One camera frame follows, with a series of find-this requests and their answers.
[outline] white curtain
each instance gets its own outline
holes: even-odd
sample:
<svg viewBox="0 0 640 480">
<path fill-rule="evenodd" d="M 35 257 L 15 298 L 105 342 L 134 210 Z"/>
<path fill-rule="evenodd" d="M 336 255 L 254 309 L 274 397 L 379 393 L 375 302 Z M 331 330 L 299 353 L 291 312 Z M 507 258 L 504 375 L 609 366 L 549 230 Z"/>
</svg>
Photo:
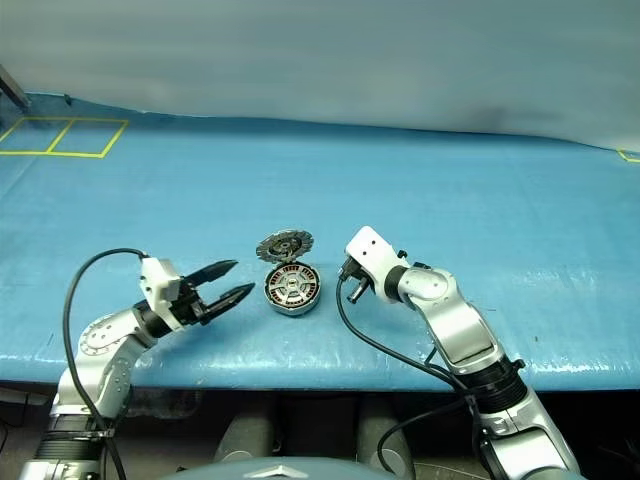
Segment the white curtain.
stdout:
<svg viewBox="0 0 640 480">
<path fill-rule="evenodd" d="M 635 0 L 0 0 L 31 92 L 640 150 Z"/>
</svg>

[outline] yellow tape line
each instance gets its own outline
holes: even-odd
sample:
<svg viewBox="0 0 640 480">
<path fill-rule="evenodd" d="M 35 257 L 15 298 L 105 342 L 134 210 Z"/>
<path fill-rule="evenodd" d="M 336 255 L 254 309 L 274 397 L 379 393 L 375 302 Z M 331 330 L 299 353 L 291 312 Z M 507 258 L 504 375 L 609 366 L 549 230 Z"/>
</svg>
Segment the yellow tape line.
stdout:
<svg viewBox="0 0 640 480">
<path fill-rule="evenodd" d="M 624 152 L 624 150 L 616 150 L 616 152 L 618 152 L 618 155 L 620 155 L 623 158 L 623 160 L 627 162 L 640 163 L 640 158 L 630 157 Z"/>
<path fill-rule="evenodd" d="M 117 118 L 93 118 L 93 117 L 21 117 L 11 128 L 0 136 L 0 143 L 11 135 L 25 121 L 66 121 L 67 125 L 60 131 L 56 138 L 44 151 L 39 150 L 0 150 L 0 155 L 37 155 L 51 157 L 76 157 L 76 158 L 104 158 L 113 145 L 118 141 L 124 130 L 129 125 L 129 120 L 121 120 Z M 69 133 L 71 127 L 77 122 L 101 122 L 101 123 L 120 123 L 120 128 L 113 134 L 107 145 L 101 152 L 66 152 L 54 150 L 62 141 L 64 136 Z"/>
<path fill-rule="evenodd" d="M 51 142 L 51 145 L 49 145 L 49 148 L 47 148 L 47 153 L 50 153 L 51 150 L 56 148 L 56 145 L 60 143 L 60 140 L 62 140 L 62 137 L 64 137 L 67 134 L 67 132 L 71 128 L 71 125 L 73 125 L 74 122 L 75 120 L 69 120 L 69 123 L 67 123 L 67 126 L 64 127 L 62 131 L 58 134 L 58 136 L 53 139 L 53 142 Z"/>
</svg>

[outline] blue table surface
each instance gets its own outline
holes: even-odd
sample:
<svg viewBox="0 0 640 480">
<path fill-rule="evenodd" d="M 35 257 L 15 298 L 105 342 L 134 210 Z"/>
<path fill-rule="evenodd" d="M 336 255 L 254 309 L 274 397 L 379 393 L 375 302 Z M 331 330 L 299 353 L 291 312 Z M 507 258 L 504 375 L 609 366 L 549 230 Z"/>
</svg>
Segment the blue table surface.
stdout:
<svg viewBox="0 0 640 480">
<path fill-rule="evenodd" d="M 3 102 L 0 131 L 19 117 Z M 640 385 L 640 164 L 615 152 L 516 136 L 178 118 L 45 96 L 34 110 L 130 124 L 104 159 L 0 156 L 0 379 L 57 382 L 71 276 L 94 253 L 130 246 L 184 274 L 239 260 L 202 289 L 207 299 L 258 284 L 211 325 L 162 339 L 138 362 L 138 385 L 445 389 L 361 343 L 337 316 L 344 247 L 368 224 L 411 261 L 453 272 L 510 356 L 526 361 L 534 387 Z M 25 123 L 0 150 L 8 140 L 46 148 L 47 128 Z M 102 145 L 104 130 L 84 125 L 65 149 Z M 313 234 L 302 260 L 323 281 L 319 305 L 300 318 L 269 308 L 260 285 L 272 267 L 255 256 L 265 236 L 288 227 Z M 73 338 L 141 298 L 138 269 L 121 256 L 87 274 Z M 424 323 L 402 306 L 368 294 L 348 311 L 407 355 L 431 350 Z"/>
</svg>

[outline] black connector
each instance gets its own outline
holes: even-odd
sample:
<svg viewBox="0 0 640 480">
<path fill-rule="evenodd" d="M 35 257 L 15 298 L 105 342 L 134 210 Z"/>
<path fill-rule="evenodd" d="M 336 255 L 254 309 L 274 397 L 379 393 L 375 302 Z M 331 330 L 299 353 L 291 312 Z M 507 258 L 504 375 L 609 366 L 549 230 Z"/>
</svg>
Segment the black connector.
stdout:
<svg viewBox="0 0 640 480">
<path fill-rule="evenodd" d="M 353 257 L 348 257 L 345 262 L 342 264 L 342 268 L 340 268 L 340 280 L 343 282 L 347 281 L 350 277 L 360 278 L 358 275 L 362 267 L 358 262 L 356 262 Z"/>
<path fill-rule="evenodd" d="M 363 276 L 360 279 L 360 283 L 358 283 L 358 286 L 355 288 L 355 290 L 351 292 L 351 294 L 347 297 L 347 300 L 355 305 L 360 297 L 364 295 L 364 292 L 367 291 L 367 288 L 369 288 L 369 283 L 369 279 Z"/>
<path fill-rule="evenodd" d="M 505 355 L 479 372 L 457 377 L 474 392 L 481 413 L 495 413 L 511 408 L 526 396 L 527 386 L 518 374 L 523 367 L 522 360 L 511 362 Z"/>
<path fill-rule="evenodd" d="M 401 302 L 400 293 L 398 293 L 398 285 L 400 285 L 400 279 L 404 272 L 407 271 L 407 267 L 403 267 L 402 265 L 396 265 L 389 273 L 387 273 L 387 278 L 384 279 L 384 293 L 389 298 L 393 298 L 394 300 Z"/>
<path fill-rule="evenodd" d="M 76 432 L 95 432 L 99 430 L 90 415 L 60 415 L 52 418 L 44 434 L 35 460 L 74 459 L 98 461 L 104 447 L 104 439 L 77 438 Z"/>
<path fill-rule="evenodd" d="M 171 333 L 171 328 L 169 328 L 167 322 L 151 310 L 146 300 L 136 303 L 133 308 L 138 310 L 144 328 L 153 338 L 162 338 L 166 334 Z"/>
</svg>

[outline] black wire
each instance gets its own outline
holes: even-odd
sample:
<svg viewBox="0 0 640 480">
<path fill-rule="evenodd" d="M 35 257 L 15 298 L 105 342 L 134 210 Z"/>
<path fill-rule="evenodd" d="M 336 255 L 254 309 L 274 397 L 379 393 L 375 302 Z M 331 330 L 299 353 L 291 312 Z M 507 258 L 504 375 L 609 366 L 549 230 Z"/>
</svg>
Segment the black wire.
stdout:
<svg viewBox="0 0 640 480">
<path fill-rule="evenodd" d="M 2 443 L 0 443 L 0 455 L 2 455 L 2 450 L 4 450 L 4 446 L 7 443 L 7 439 L 9 438 L 9 429 L 4 424 L 4 422 L 0 422 L 0 427 L 4 430 L 4 435 L 2 436 Z"/>
<path fill-rule="evenodd" d="M 78 376 L 78 368 L 76 367 L 75 358 L 73 356 L 73 348 L 71 346 L 71 331 L 69 327 L 69 323 L 70 323 L 69 318 L 71 316 L 71 303 L 73 301 L 73 295 L 75 294 L 76 289 L 78 288 L 78 283 L 80 282 L 82 275 L 96 261 L 100 260 L 101 258 L 107 257 L 109 255 L 115 255 L 118 253 L 132 253 L 134 255 L 137 255 L 138 258 L 140 259 L 147 257 L 147 255 L 144 252 L 140 250 L 136 250 L 134 248 L 114 248 L 113 250 L 106 250 L 104 252 L 98 253 L 97 255 L 94 255 L 78 269 L 73 279 L 71 280 L 71 285 L 69 286 L 69 290 L 67 291 L 67 295 L 64 300 L 64 309 L 62 311 L 62 339 L 64 341 L 64 353 L 65 353 L 65 356 L 67 357 L 67 365 L 69 367 L 69 373 L 71 374 L 71 380 L 73 380 L 73 385 L 78 391 L 78 395 L 80 395 L 80 398 L 82 398 L 82 401 L 85 403 L 85 405 L 91 412 L 91 415 L 93 416 L 93 419 L 96 422 L 96 425 L 102 431 L 107 431 L 107 424 L 104 418 L 102 417 L 102 415 L 100 414 L 100 412 L 98 411 L 98 409 L 96 408 L 95 404 L 91 400 L 91 397 L 82 386 L 80 377 Z M 116 444 L 113 438 L 110 438 L 110 437 L 105 438 L 105 445 L 116 467 L 116 472 L 118 473 L 118 479 L 126 480 L 127 476 L 125 474 L 124 467 L 122 465 L 122 460 L 120 458 L 120 454 L 118 453 L 118 449 L 116 447 Z"/>
<path fill-rule="evenodd" d="M 482 463 L 482 466 L 485 467 L 487 471 L 490 471 L 488 469 L 488 465 L 486 464 L 486 461 L 484 460 L 480 452 L 482 423 L 480 418 L 480 412 L 478 410 L 478 406 L 475 400 L 474 391 L 472 389 L 467 388 L 467 386 L 464 383 L 462 383 L 462 381 L 459 378 L 457 378 L 455 375 L 453 375 L 444 367 L 430 363 L 431 359 L 433 358 L 433 351 L 429 354 L 425 363 L 421 364 L 405 355 L 402 355 L 399 352 L 396 352 L 395 350 L 390 349 L 389 347 L 382 345 L 381 343 L 376 342 L 375 340 L 373 340 L 372 338 L 368 337 L 367 335 L 362 333 L 360 330 L 358 330 L 349 321 L 349 318 L 347 317 L 347 314 L 344 311 L 344 307 L 342 305 L 342 285 L 343 284 L 344 284 L 344 280 L 342 278 L 338 278 L 338 283 L 336 285 L 336 303 L 338 305 L 338 313 L 340 314 L 340 318 L 342 319 L 346 327 L 351 331 L 351 333 L 353 333 L 356 337 L 368 343 L 372 347 L 380 350 L 381 352 L 386 353 L 387 355 L 397 360 L 400 360 L 401 362 L 411 365 L 412 367 L 415 367 L 418 370 L 422 370 L 423 372 L 428 373 L 429 375 L 432 375 L 442 380 L 443 382 L 449 384 L 451 387 L 453 387 L 456 393 L 458 393 L 461 396 L 461 398 L 456 402 L 453 402 L 449 405 L 445 405 L 440 409 L 424 412 L 420 415 L 417 415 L 416 417 L 413 417 L 412 419 L 406 420 L 404 422 L 401 422 L 395 425 L 394 427 L 389 429 L 387 432 L 385 432 L 385 434 L 380 438 L 380 442 L 378 442 L 378 458 L 382 466 L 385 468 L 385 470 L 393 473 L 393 471 L 389 468 L 389 465 L 385 462 L 384 458 L 382 457 L 382 447 L 384 446 L 384 442 L 386 442 L 386 440 L 391 435 L 393 435 L 396 431 L 402 429 L 404 426 L 409 425 L 410 423 L 413 423 L 414 421 L 418 421 L 423 418 L 428 418 L 433 415 L 438 415 L 441 412 L 446 413 L 450 411 L 449 409 L 458 408 L 462 406 L 463 403 L 466 402 L 469 406 L 469 412 L 471 413 L 471 417 L 473 419 L 471 443 L 472 443 L 472 449 L 473 449 L 474 455 L 480 460 L 480 462 Z"/>
<path fill-rule="evenodd" d="M 100 480 L 107 480 L 107 452 L 103 450 L 100 454 Z"/>
<path fill-rule="evenodd" d="M 402 355 L 401 353 L 396 352 L 395 350 L 392 350 L 391 348 L 386 347 L 386 346 L 382 345 L 381 343 L 376 342 L 374 339 L 368 337 L 367 335 L 362 333 L 360 330 L 358 330 L 355 326 L 353 326 L 353 324 L 349 320 L 349 317 L 347 317 L 347 314 L 344 311 L 344 306 L 342 305 L 342 285 L 343 285 L 343 283 L 344 283 L 344 281 L 341 278 L 338 278 L 338 283 L 336 285 L 336 303 L 338 305 L 338 313 L 340 314 L 340 318 L 342 319 L 342 322 L 346 325 L 346 327 L 351 331 L 351 333 L 353 333 L 356 337 L 358 337 L 363 342 L 368 343 L 373 348 L 376 348 L 376 349 L 380 350 L 381 352 L 386 353 L 390 357 L 393 357 L 393 358 L 395 358 L 397 360 L 400 360 L 403 363 L 406 363 L 407 365 L 410 365 L 410 366 L 412 366 L 414 368 L 417 368 L 418 370 L 421 370 L 421 371 L 423 371 L 425 373 L 428 373 L 429 375 L 432 375 L 432 376 L 438 378 L 439 380 L 442 380 L 443 382 L 449 384 L 450 386 L 452 386 L 455 389 L 458 388 L 457 383 L 454 380 L 452 380 L 451 374 L 449 372 L 446 372 L 446 374 L 443 374 L 441 371 L 438 371 L 438 370 L 432 368 L 431 364 L 423 365 L 422 363 L 420 363 L 420 362 L 418 362 L 416 360 L 413 360 L 412 358 L 409 358 L 409 357 L 407 357 L 405 355 Z"/>
<path fill-rule="evenodd" d="M 395 473 L 391 468 L 391 466 L 389 466 L 387 461 L 384 459 L 384 452 L 383 452 L 384 444 L 386 443 L 387 440 L 389 440 L 389 437 L 391 437 L 391 435 L 396 433 L 398 430 L 402 430 L 406 426 L 411 425 L 412 423 L 419 422 L 420 420 L 424 420 L 429 417 L 434 417 L 436 415 L 442 415 L 444 413 L 453 412 L 454 410 L 457 410 L 458 408 L 463 406 L 465 403 L 466 401 L 464 398 L 459 398 L 453 403 L 449 403 L 447 405 L 443 405 L 442 407 L 429 410 L 428 412 L 421 413 L 420 415 L 416 415 L 415 417 L 411 417 L 405 420 L 404 422 L 400 422 L 397 425 L 394 425 L 393 427 L 391 427 L 389 430 L 387 430 L 384 433 L 384 435 L 380 437 L 380 440 L 378 441 L 378 446 L 377 446 L 378 460 L 380 461 L 380 464 L 382 465 L 382 467 L 387 472 Z"/>
</svg>

